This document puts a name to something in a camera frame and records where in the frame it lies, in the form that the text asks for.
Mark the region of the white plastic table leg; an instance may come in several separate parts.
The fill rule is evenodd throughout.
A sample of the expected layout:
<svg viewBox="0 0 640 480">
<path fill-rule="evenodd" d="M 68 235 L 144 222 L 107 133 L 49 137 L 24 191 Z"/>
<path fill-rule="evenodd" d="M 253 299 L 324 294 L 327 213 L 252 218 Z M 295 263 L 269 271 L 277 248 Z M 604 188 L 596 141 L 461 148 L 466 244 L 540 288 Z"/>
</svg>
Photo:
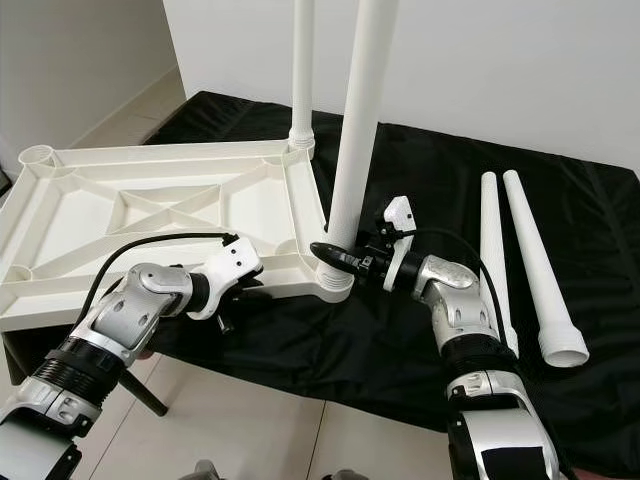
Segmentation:
<svg viewBox="0 0 640 480">
<path fill-rule="evenodd" d="M 502 174 L 518 247 L 526 271 L 532 306 L 538 316 L 538 346 L 545 364 L 556 369 L 576 369 L 589 361 L 584 337 L 572 323 L 570 311 L 550 265 L 547 248 L 516 170 Z"/>
<path fill-rule="evenodd" d="M 494 294 L 489 294 L 489 306 L 497 314 L 503 316 L 504 326 L 499 329 L 504 334 L 506 344 L 512 349 L 513 355 L 520 355 L 518 335 L 511 324 L 509 316 L 509 294 L 506 278 L 506 252 L 504 252 L 503 224 L 500 215 L 500 196 L 497 184 L 497 174 L 486 172 L 481 175 L 480 196 L 480 255 L 483 257 L 486 269 L 490 273 L 494 287 Z"/>
<path fill-rule="evenodd" d="M 358 0 L 326 229 L 329 243 L 344 250 L 355 246 L 399 9 L 401 0 Z"/>
<path fill-rule="evenodd" d="M 314 114 L 315 0 L 294 0 L 292 36 L 291 150 L 315 146 Z"/>
</svg>

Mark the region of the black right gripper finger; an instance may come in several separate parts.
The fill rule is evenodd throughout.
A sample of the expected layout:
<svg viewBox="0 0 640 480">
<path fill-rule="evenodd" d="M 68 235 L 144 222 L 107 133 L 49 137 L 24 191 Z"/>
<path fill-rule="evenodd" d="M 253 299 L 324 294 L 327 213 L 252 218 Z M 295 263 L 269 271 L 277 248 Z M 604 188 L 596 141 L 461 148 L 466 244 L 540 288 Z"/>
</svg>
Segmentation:
<svg viewBox="0 0 640 480">
<path fill-rule="evenodd" d="M 337 246 L 337 244 L 329 244 L 325 242 L 312 242 L 310 251 L 317 259 L 323 261 L 330 268 L 343 271 L 348 274 L 358 274 L 361 271 L 362 259 L 352 255 L 351 252 Z"/>
</svg>

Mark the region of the white plastic table top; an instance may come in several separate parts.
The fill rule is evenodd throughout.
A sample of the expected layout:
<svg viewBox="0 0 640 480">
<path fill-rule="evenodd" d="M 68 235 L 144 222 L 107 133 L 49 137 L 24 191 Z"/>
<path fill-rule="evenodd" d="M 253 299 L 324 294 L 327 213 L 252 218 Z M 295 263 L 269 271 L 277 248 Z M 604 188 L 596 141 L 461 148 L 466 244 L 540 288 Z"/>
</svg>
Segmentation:
<svg viewBox="0 0 640 480">
<path fill-rule="evenodd" d="M 108 148 L 33 146 L 1 207 L 0 328 L 72 324 L 111 253 L 106 282 L 138 262 L 197 268 L 214 230 L 259 252 L 271 297 L 335 303 L 310 244 L 326 211 L 311 152 L 284 140 Z"/>
</svg>

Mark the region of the grey robot left leg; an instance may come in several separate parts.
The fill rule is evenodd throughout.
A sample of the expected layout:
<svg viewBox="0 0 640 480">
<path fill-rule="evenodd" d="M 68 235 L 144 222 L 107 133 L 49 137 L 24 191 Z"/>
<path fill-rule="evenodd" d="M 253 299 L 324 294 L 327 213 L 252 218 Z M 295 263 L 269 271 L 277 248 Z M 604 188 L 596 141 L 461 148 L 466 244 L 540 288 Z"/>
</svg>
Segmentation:
<svg viewBox="0 0 640 480">
<path fill-rule="evenodd" d="M 192 474 L 183 476 L 182 480 L 227 480 L 218 472 L 218 468 L 211 460 L 200 460 L 196 462 Z"/>
</svg>

